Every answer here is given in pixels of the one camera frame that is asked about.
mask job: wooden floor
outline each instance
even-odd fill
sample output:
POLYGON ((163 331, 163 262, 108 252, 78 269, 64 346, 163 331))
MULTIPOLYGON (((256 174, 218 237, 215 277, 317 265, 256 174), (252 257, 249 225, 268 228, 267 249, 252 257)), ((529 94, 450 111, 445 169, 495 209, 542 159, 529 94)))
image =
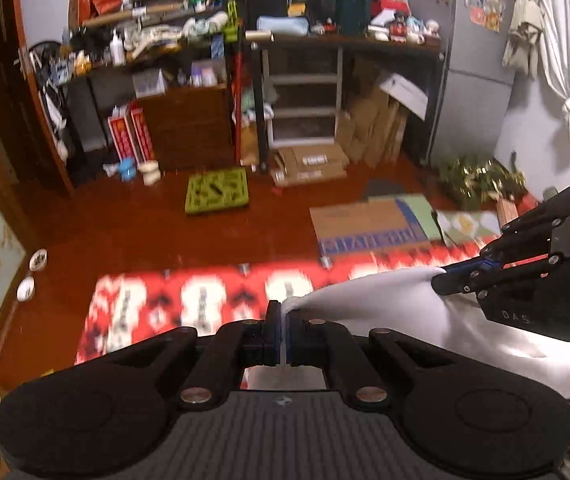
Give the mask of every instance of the wooden floor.
POLYGON ((20 190, 49 261, 35 276, 35 297, 19 307, 10 327, 0 385, 13 388, 73 364, 94 285, 105 274, 318 258, 309 208, 361 200, 372 178, 424 193, 435 208, 454 208, 433 177, 404 158, 375 171, 350 166, 348 174, 281 194, 268 176, 253 175, 248 208, 199 217, 184 213, 188 173, 166 174, 151 188, 140 179, 104 178, 71 201, 20 190))

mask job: gray refrigerator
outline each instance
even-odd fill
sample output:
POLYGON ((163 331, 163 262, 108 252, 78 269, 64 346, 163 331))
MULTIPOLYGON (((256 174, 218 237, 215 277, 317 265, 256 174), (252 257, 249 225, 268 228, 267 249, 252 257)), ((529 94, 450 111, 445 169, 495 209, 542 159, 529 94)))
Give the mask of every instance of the gray refrigerator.
POLYGON ((502 66, 514 1, 409 0, 413 15, 440 24, 444 54, 429 92, 436 102, 424 162, 493 155, 514 82, 502 66))

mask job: white bottle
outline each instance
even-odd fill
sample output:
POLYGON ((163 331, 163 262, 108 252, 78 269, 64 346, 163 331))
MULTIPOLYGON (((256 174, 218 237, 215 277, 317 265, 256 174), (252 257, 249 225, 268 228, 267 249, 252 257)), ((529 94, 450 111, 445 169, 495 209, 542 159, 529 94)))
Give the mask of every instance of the white bottle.
POLYGON ((114 66, 123 66, 125 64, 125 47, 123 46, 123 40, 116 34, 116 29, 114 29, 114 37, 110 42, 110 54, 112 54, 114 66))

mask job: wooden drawer cabinet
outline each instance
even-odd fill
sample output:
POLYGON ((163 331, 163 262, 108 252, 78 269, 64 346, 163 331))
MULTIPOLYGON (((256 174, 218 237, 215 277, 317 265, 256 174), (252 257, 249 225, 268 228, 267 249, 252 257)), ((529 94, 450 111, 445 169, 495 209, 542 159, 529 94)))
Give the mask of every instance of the wooden drawer cabinet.
POLYGON ((234 164, 226 85, 173 88, 139 104, 162 170, 234 164))

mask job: baseboard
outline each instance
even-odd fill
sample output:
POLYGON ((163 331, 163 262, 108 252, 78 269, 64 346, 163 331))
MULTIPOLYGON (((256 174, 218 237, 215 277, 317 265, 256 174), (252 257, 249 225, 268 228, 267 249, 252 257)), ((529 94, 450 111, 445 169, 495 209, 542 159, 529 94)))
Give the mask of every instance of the baseboard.
POLYGON ((23 261, 18 267, 18 270, 14 275, 14 278, 12 279, 12 283, 10 283, 9 285, 8 292, 6 293, 5 298, 3 298, 3 303, 1 304, 0 344, 2 344, 1 338, 3 337, 5 326, 8 323, 9 315, 12 312, 12 307, 14 305, 14 302, 16 301, 16 290, 18 289, 20 283, 29 274, 29 272, 30 272, 30 256, 28 255, 28 253, 25 253, 25 257, 23 258, 23 261))

